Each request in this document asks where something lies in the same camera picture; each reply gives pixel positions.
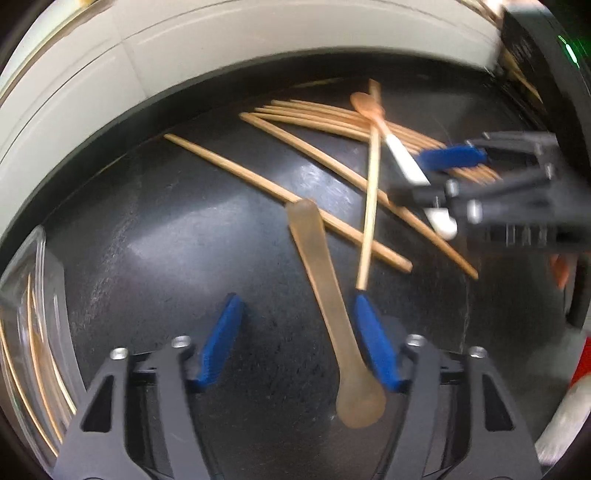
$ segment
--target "white spoon handle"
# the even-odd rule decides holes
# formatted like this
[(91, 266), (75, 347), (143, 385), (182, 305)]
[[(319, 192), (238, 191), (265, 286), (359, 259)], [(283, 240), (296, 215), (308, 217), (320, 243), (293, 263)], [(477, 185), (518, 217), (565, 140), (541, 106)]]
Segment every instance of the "white spoon handle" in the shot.
[[(404, 177), (413, 185), (431, 185), (421, 167), (418, 166), (406, 147), (394, 134), (386, 136), (386, 145), (392, 152)], [(445, 240), (451, 240), (457, 235), (457, 223), (449, 216), (446, 208), (428, 208), (425, 214), (435, 232)]]

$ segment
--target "wooden spoon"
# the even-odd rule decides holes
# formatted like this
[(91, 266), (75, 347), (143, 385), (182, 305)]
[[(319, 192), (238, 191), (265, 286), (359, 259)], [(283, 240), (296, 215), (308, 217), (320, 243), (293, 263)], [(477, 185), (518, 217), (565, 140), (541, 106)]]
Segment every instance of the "wooden spoon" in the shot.
[(368, 427), (384, 414), (386, 395), (361, 358), (330, 259), (322, 217), (311, 200), (289, 203), (285, 209), (339, 364), (337, 415), (351, 429)]
[[(363, 92), (352, 94), (351, 104), (359, 114), (378, 127), (404, 177), (413, 185), (431, 185), (400, 139), (390, 131), (384, 120), (385, 112), (382, 106), (371, 95)], [(425, 209), (425, 214), (433, 229), (445, 240), (451, 240), (456, 236), (457, 223), (449, 216), (447, 209), (429, 208)]]

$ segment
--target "chopstick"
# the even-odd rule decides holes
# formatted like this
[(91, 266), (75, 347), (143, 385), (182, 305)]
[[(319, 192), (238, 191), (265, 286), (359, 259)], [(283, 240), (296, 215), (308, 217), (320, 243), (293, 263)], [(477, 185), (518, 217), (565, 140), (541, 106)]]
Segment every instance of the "chopstick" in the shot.
[(41, 368), (39, 365), (39, 358), (37, 352), (37, 345), (36, 345), (36, 338), (33, 332), (33, 310), (32, 310), (32, 302), (31, 302), (31, 274), (28, 276), (27, 282), (27, 324), (29, 330), (29, 346), (31, 348), (31, 359), (33, 360), (33, 371), (35, 373), (35, 379), (37, 381), (37, 385), (39, 386), (39, 393), (41, 394), (41, 402), (43, 403), (43, 407), (47, 412), (47, 417), (51, 424), (51, 428), (53, 429), (54, 433), (56, 434), (57, 439), (60, 443), (63, 443), (63, 435), (57, 425), (56, 419), (53, 416), (53, 412), (49, 406), (49, 402), (47, 401), (47, 392), (45, 390), (45, 385), (43, 383), (43, 379), (41, 377)]
[[(366, 121), (360, 114), (353, 110), (347, 110), (346, 108), (340, 108), (332, 105), (325, 105), (323, 103), (306, 102), (304, 100), (291, 100), (289, 102), (283, 102), (281, 100), (273, 100), (273, 105), (283, 106), (288, 108), (300, 108), (306, 109), (312, 112), (323, 113), (325, 115), (341, 116), (342, 118), (354, 120), (354, 121)], [(403, 127), (402, 125), (395, 124), (393, 122), (386, 121), (386, 124), (390, 128), (393, 134), (395, 134), (400, 140), (406, 138), (408, 140), (415, 140), (423, 148), (443, 148), (445, 144), (435, 140), (434, 138), (423, 135), (410, 128)]]
[(475, 183), (484, 183), (479, 175), (473, 171), (472, 168), (452, 168), (452, 173), (456, 177), (461, 177), (466, 180), (473, 181)]
[(273, 120), (275, 122), (282, 122), (285, 124), (299, 125), (300, 127), (312, 128), (314, 130), (321, 130), (330, 134), (340, 135), (341, 137), (352, 138), (361, 142), (369, 142), (369, 133), (362, 132), (355, 128), (340, 127), (323, 121), (306, 120), (303, 118), (295, 118), (285, 115), (272, 115), (269, 113), (253, 113), (253, 115), (264, 118), (266, 120)]
[[(257, 175), (256, 173), (234, 163), (231, 160), (228, 160), (227, 158), (223, 158), (212, 151), (185, 140), (184, 138), (174, 134), (165, 134), (164, 138), (179, 145), (180, 147), (191, 151), (192, 153), (195, 153), (195, 155), (198, 155), (204, 160), (207, 160), (208, 162), (213, 163), (214, 165), (234, 174), (235, 176), (245, 180), (263, 192), (267, 192), (284, 203), (297, 202), (301, 200), (301, 197), (298, 197), (295, 193), (290, 192), (289, 190), (271, 182), (270, 180), (267, 180), (264, 177), (261, 177), (260, 175)], [(339, 220), (337, 217), (324, 210), (320, 210), (320, 214), (322, 215), (322, 219), (324, 220), (325, 224), (332, 231), (345, 237), (356, 245), (361, 245), (363, 241), (363, 234), (359, 230), (356, 230), (355, 228), (351, 227), (347, 223), (344, 223), (342, 220)], [(372, 243), (372, 252), (378, 258), (384, 260), (389, 265), (392, 265), (403, 272), (408, 273), (413, 268), (413, 264), (410, 262), (410, 260), (404, 258), (402, 255), (397, 254), (375, 240)]]
[[(305, 110), (296, 110), (296, 109), (292, 109), (292, 108), (287, 108), (287, 107), (282, 107), (282, 106), (267, 106), (265, 105), (264, 107), (257, 107), (255, 108), (255, 112), (256, 113), (267, 113), (267, 114), (271, 114), (271, 115), (281, 115), (281, 116), (286, 116), (289, 118), (303, 118), (306, 120), (312, 120), (312, 121), (316, 121), (316, 122), (321, 122), (324, 124), (330, 124), (330, 125), (337, 125), (339, 127), (344, 127), (344, 128), (351, 128), (354, 130), (359, 131), (360, 133), (364, 134), (363, 136), (363, 140), (360, 138), (361, 141), (369, 141), (369, 127), (370, 124), (367, 120), (361, 118), (360, 120), (345, 120), (343, 118), (338, 118), (338, 117), (334, 117), (334, 116), (329, 116), (323, 113), (314, 113), (314, 112), (307, 112)], [(404, 143), (404, 146), (407, 149), (410, 149), (413, 152), (420, 152), (421, 150), (423, 150), (426, 146), (424, 145), (424, 143), (422, 143), (419, 140), (415, 140), (413, 138), (410, 138), (408, 135), (401, 137), (401, 141)]]
[[(322, 150), (303, 141), (301, 138), (298, 138), (295, 135), (292, 135), (291, 133), (279, 128), (278, 126), (257, 117), (254, 113), (241, 113), (240, 118), (242, 118), (245, 122), (250, 123), (254, 127), (267, 132), (278, 140), (281, 140), (282, 142), (292, 146), (303, 154), (308, 155), (310, 158), (316, 160), (321, 165), (331, 169), (338, 176), (348, 181), (350, 184), (359, 188), (359, 190), (367, 190), (367, 180), (365, 180), (365, 178), (363, 178), (357, 172), (351, 170), (349, 167), (346, 167), (330, 155), (324, 153)], [(443, 238), (437, 235), (431, 228), (429, 228), (418, 217), (416, 217), (416, 215), (410, 210), (408, 210), (406, 207), (399, 207), (391, 203), (388, 199), (388, 195), (382, 190), (378, 190), (378, 202), (385, 206), (392, 213), (400, 217), (402, 220), (407, 222), (422, 236), (427, 238), (431, 243), (433, 243), (433, 245), (441, 250), (441, 252), (453, 260), (466, 274), (475, 280), (478, 279), (478, 272), (476, 269), (471, 266), (458, 252), (456, 252)]]
[[(380, 84), (375, 80), (369, 81), (369, 94), (381, 103)], [(369, 266), (371, 261), (371, 242), (374, 240), (375, 214), (378, 205), (379, 156), (382, 142), (379, 130), (375, 125), (369, 127), (368, 180), (366, 184), (367, 197), (365, 199), (365, 220), (363, 222), (363, 242), (359, 257), (359, 270), (355, 288), (367, 290), (369, 280)]]
[(10, 356), (10, 351), (8, 350), (8, 342), (6, 340), (6, 333), (4, 332), (4, 324), (2, 323), (2, 319), (0, 319), (0, 341), (2, 342), (2, 352), (4, 353), (4, 358), (5, 358), (6, 363), (8, 365), (8, 371), (10, 372), (10, 376), (12, 377), (14, 385), (17, 388), (18, 394), (21, 397), (22, 404), (24, 405), (25, 410), (29, 414), (29, 417), (31, 417), (31, 421), (33, 422), (33, 425), (35, 426), (35, 428), (39, 432), (39, 435), (41, 435), (41, 438), (45, 441), (45, 443), (47, 444), (47, 447), (51, 450), (53, 455), (55, 457), (57, 457), (57, 453), (58, 453), (57, 449), (53, 445), (53, 442), (47, 436), (47, 433), (45, 433), (45, 430), (43, 430), (41, 423), (39, 422), (37, 416), (35, 415), (35, 412), (33, 411), (33, 408), (31, 407), (31, 404), (29, 403), (29, 401), (27, 399), (27, 396), (25, 395), (25, 392), (22, 388), (21, 382), (17, 377), (17, 373), (15, 371), (14, 364), (12, 363), (12, 357)]
[(488, 173), (489, 176), (491, 178), (493, 178), (494, 180), (500, 180), (501, 179), (501, 176), (497, 172), (495, 172), (495, 170), (493, 170), (492, 168), (490, 168), (487, 165), (484, 165), (484, 163), (481, 163), (478, 166), (480, 167), (480, 169), (482, 171), (484, 171), (485, 173)]
[[(39, 310), (37, 309), (37, 302), (35, 300), (35, 290), (34, 289), (33, 289), (33, 293), (31, 295), (31, 298), (33, 299), (33, 310), (35, 310), (35, 313), (38, 316)], [(60, 370), (57, 367), (56, 360), (53, 358), (53, 353), (52, 353), (51, 349), (48, 349), (47, 355), (51, 359), (51, 367), (52, 367), (53, 372), (56, 376), (57, 384), (60, 387), (61, 394), (63, 395), (66, 403), (68, 404), (68, 408), (70, 409), (70, 412), (73, 414), (76, 414), (76, 405), (74, 404), (74, 401), (72, 400), (72, 397), (70, 396), (70, 392), (68, 392), (66, 384), (64, 383), (64, 379), (61, 377)]]

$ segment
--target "blue gripper pad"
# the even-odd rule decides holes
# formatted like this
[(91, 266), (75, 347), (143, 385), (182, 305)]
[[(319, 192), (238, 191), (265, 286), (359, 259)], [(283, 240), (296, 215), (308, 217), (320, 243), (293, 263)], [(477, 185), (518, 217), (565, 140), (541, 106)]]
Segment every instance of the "blue gripper pad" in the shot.
[(195, 379), (200, 388), (214, 384), (222, 372), (242, 322), (244, 303), (232, 293), (201, 351), (201, 369)]
[(418, 166), (426, 171), (476, 167), (480, 163), (486, 163), (487, 159), (484, 150), (468, 145), (422, 150), (416, 157)]
[(363, 293), (356, 296), (354, 309), (355, 326), (365, 345), (371, 368), (384, 387), (395, 391), (401, 382), (398, 375), (398, 352), (392, 347), (373, 305)]

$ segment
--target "spoon head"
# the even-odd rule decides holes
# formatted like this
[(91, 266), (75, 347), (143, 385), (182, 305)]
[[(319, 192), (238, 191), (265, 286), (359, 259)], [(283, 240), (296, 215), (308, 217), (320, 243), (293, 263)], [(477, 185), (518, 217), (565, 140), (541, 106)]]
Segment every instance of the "spoon head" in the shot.
[(336, 413), (350, 429), (362, 429), (376, 423), (386, 409), (384, 388), (364, 368), (356, 373), (341, 371)]
[(384, 109), (375, 101), (374, 97), (363, 92), (355, 92), (351, 95), (351, 105), (357, 113), (363, 115), (368, 120), (374, 118), (384, 118)]

